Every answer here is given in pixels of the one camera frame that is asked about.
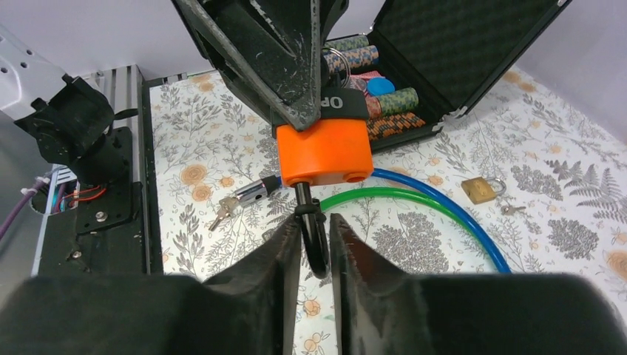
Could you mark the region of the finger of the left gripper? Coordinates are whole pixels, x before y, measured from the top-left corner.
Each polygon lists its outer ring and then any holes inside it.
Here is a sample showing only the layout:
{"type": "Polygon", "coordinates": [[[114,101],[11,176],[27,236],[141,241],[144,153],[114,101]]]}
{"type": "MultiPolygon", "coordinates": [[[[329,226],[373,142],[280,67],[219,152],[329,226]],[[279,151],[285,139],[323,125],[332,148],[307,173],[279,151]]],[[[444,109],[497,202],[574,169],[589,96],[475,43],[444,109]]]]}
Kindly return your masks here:
{"type": "Polygon", "coordinates": [[[325,87],[346,87],[346,74],[332,72],[325,55],[331,51],[325,46],[325,42],[333,29],[333,26],[341,18],[348,8],[348,1],[321,0],[320,5],[320,86],[325,87]]]}
{"type": "Polygon", "coordinates": [[[319,120],[319,1],[180,0],[174,8],[240,100],[297,131],[319,120]]]}

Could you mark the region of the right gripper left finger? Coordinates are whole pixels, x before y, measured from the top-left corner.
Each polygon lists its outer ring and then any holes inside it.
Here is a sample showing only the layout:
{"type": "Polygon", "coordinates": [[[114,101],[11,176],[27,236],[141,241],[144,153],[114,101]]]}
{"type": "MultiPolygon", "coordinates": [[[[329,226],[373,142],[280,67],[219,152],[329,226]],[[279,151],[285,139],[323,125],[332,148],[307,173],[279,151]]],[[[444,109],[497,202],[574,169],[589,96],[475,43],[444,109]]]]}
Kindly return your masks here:
{"type": "Polygon", "coordinates": [[[181,275],[35,277],[1,309],[3,354],[290,354],[301,258],[288,217],[204,282],[181,275]]]}

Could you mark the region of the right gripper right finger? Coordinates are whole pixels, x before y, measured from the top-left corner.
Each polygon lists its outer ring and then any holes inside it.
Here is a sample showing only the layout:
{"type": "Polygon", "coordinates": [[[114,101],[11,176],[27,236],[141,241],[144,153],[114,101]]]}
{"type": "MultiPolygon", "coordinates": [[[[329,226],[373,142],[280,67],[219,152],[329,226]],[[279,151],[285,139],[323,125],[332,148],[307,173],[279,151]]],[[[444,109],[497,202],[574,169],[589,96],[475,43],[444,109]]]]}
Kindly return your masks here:
{"type": "Polygon", "coordinates": [[[340,354],[624,354],[626,328],[573,274],[409,274],[330,216],[340,354]]]}

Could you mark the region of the blue cable lock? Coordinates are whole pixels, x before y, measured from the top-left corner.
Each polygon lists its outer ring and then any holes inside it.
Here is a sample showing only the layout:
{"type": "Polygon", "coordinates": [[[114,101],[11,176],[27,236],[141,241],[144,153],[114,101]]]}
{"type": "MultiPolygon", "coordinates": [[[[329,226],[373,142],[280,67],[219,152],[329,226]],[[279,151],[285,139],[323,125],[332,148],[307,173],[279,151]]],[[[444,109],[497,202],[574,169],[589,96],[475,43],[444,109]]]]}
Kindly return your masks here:
{"type": "Polygon", "coordinates": [[[391,180],[405,187],[403,189],[392,187],[364,187],[341,192],[322,200],[320,202],[321,210],[326,212],[335,206],[368,197],[390,197],[409,200],[434,209],[448,216],[451,220],[454,220],[475,238],[477,243],[491,259],[492,264],[498,272],[504,274],[510,274],[512,272],[505,256],[481,224],[448,196],[420,180],[387,169],[376,168],[372,176],[383,180],[391,180]]]}

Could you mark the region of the orange black padlock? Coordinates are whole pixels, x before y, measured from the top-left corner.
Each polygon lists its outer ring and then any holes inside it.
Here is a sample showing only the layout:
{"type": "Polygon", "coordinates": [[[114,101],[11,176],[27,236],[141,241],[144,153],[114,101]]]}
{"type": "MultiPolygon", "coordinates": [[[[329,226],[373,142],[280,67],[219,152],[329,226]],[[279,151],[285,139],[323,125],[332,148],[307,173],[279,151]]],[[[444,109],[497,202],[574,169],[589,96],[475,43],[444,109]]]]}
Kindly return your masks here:
{"type": "Polygon", "coordinates": [[[357,89],[325,88],[320,119],[304,131],[287,124],[277,126],[280,176],[296,194],[294,217],[314,276],[330,270],[325,217],[311,187],[357,183],[373,172],[367,133],[370,114],[364,94],[357,89]]]}

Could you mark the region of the small brass padlock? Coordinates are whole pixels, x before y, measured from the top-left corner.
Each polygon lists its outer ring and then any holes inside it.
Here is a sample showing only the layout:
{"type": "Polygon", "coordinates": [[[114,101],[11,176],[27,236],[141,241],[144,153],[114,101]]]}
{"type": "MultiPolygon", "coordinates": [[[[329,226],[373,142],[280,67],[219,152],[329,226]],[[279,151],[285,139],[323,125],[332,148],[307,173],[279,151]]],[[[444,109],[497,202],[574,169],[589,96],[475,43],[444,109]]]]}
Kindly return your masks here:
{"type": "Polygon", "coordinates": [[[462,181],[461,188],[469,200],[478,205],[493,201],[501,196],[507,190],[507,185],[497,177],[474,177],[462,181]]]}

